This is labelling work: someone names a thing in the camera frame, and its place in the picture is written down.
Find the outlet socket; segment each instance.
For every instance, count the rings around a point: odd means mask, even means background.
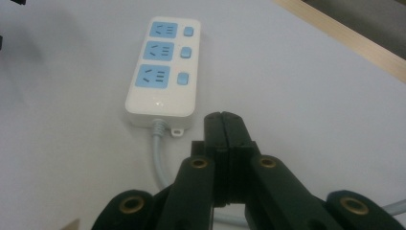
[[[164,38],[176,38],[177,24],[170,22],[153,22],[150,36],[164,37]]]
[[[147,42],[146,50],[144,51],[144,59],[152,60],[172,60],[173,43],[163,41]]]
[[[170,67],[166,65],[143,64],[138,71],[135,85],[147,88],[167,88]]]

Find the blue switch button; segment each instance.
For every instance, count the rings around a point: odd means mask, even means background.
[[[193,27],[185,27],[185,30],[183,31],[184,36],[193,36],[194,29]]]
[[[191,47],[182,47],[180,51],[181,58],[191,58],[192,55],[192,48]]]
[[[177,82],[180,85],[187,85],[189,82],[189,74],[188,73],[179,73]]]

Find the power strip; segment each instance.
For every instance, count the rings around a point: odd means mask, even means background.
[[[135,126],[163,120],[173,136],[182,136],[192,125],[199,43],[200,22],[152,18],[125,102]]]

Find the power cord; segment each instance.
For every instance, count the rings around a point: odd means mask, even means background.
[[[168,178],[168,174],[164,172],[164,167],[161,161],[161,139],[164,137],[166,129],[167,124],[165,121],[160,119],[154,120],[152,127],[152,157],[155,173],[158,177],[158,186],[161,190],[170,185],[170,179]],[[386,205],[382,208],[391,216],[406,213],[406,199]],[[214,221],[248,228],[248,223],[245,218],[231,215],[214,213]]]

